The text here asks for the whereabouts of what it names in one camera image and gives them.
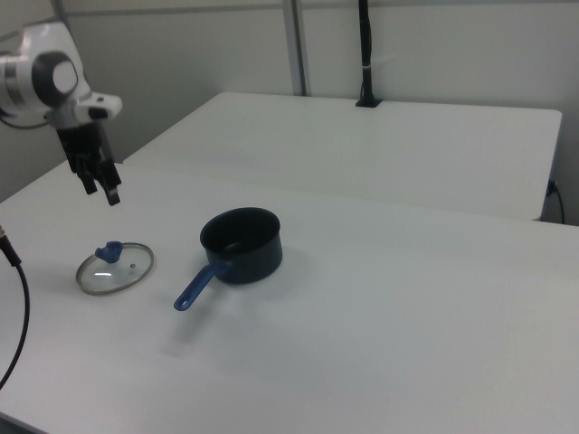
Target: black cable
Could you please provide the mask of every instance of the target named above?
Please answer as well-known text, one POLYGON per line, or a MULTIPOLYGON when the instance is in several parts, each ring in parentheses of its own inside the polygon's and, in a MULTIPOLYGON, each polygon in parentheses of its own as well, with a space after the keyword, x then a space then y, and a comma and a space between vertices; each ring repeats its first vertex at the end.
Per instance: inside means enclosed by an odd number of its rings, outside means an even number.
POLYGON ((18 359, 20 358, 20 353, 24 347, 24 341, 26 340, 26 333, 28 332, 28 321, 30 319, 30 294, 28 292, 28 282, 26 282, 26 276, 24 274, 24 270, 22 266, 16 265, 16 269, 18 270, 18 274, 20 275, 20 280, 22 281, 22 288, 24 290, 24 324, 22 326, 22 333, 20 334, 20 340, 18 341, 18 346, 16 347, 16 352, 14 353, 14 357, 12 358, 12 362, 10 362, 10 366, 6 370, 4 377, 0 380, 0 391, 8 381, 10 374, 14 370, 14 367, 18 363, 18 359))
POLYGON ((10 128, 14 128, 14 129, 37 129, 40 127, 46 127, 48 125, 48 122, 43 122, 42 124, 36 124, 36 125, 16 125, 16 124, 12 124, 10 122, 7 122, 2 117, 0 117, 0 122, 2 122, 4 125, 7 125, 10 128))
POLYGON ((20 276, 20 280, 22 281, 22 289, 24 291, 24 323, 22 326, 22 333, 20 334, 20 340, 18 341, 18 346, 16 347, 16 352, 14 353, 14 357, 12 358, 12 362, 10 362, 10 366, 8 366, 8 369, 6 370, 4 377, 2 377, 2 380, 0 380, 0 390, 2 390, 2 388, 8 381, 8 378, 10 378, 10 374, 14 370, 16 363, 18 363, 18 359, 20 358, 20 354, 24 347, 24 341, 26 340, 26 333, 28 332, 28 321, 30 319, 30 293, 28 291, 28 282, 26 282, 24 270, 20 265, 22 261, 20 260, 20 258, 18 258, 18 255, 16 254, 16 251, 12 247, 12 244, 10 244, 8 237, 6 237, 6 234, 2 229, 2 226, 0 226, 0 250, 4 253, 6 258, 10 262, 10 265, 16 267, 16 270, 18 270, 18 275, 20 276))
POLYGON ((557 198, 559 199, 559 207, 561 208, 561 224, 565 224, 565 210, 563 208, 563 198, 561 197, 561 192, 559 192, 559 188, 556 185, 553 186, 553 193, 557 193, 557 198))

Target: white wall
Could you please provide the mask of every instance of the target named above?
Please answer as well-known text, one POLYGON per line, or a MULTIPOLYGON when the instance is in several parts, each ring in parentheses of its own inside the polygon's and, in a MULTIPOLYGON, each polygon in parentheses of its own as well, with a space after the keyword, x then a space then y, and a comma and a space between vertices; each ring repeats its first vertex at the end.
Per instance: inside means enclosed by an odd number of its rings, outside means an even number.
MULTIPOLYGON (((24 24, 53 17, 50 0, 0 0, 0 52, 14 52, 18 48, 18 31, 24 24)), ((37 122, 43 122, 42 118, 27 118, 24 123, 37 122)), ((0 202, 64 159, 52 128, 21 131, 0 124, 0 202)))
MULTIPOLYGON (((355 99, 357 9, 322 3, 303 1, 309 94, 355 99)), ((373 57, 391 56, 373 68, 379 98, 561 110, 554 177, 579 224, 578 3, 371 7, 370 19, 373 57)), ((546 217, 558 222, 554 196, 546 217)))
POLYGON ((219 92, 294 93, 281 0, 221 1, 211 10, 205 0, 178 3, 191 7, 64 3, 91 87, 123 100, 105 126, 117 160, 219 92))

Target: white table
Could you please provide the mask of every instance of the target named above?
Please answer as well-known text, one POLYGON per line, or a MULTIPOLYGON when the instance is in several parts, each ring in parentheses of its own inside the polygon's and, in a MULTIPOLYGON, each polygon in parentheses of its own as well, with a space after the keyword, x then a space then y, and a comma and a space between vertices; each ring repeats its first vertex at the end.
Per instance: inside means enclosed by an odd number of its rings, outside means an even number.
MULTIPOLYGON (((579 430, 576 228, 119 172, 113 208, 66 165, 0 204, 32 297, 0 412, 51 434, 579 430), (175 311, 204 223, 246 205, 280 217, 280 268, 175 311), (76 268, 114 239, 151 247, 152 274, 83 294, 76 268)), ((6 366, 23 302, 0 276, 6 366)))
POLYGON ((534 220, 560 121, 554 110, 223 93, 125 164, 534 220))

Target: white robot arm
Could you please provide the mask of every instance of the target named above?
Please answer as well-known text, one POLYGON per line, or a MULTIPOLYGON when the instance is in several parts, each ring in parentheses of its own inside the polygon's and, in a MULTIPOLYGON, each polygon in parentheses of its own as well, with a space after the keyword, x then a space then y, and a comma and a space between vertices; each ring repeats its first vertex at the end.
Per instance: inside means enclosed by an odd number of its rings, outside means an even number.
POLYGON ((86 192, 96 192, 98 181, 110 205, 119 202, 120 179, 100 121, 114 118, 121 108, 119 97, 90 90, 63 23, 26 27, 18 53, 0 53, 0 117, 43 115, 56 128, 86 192))

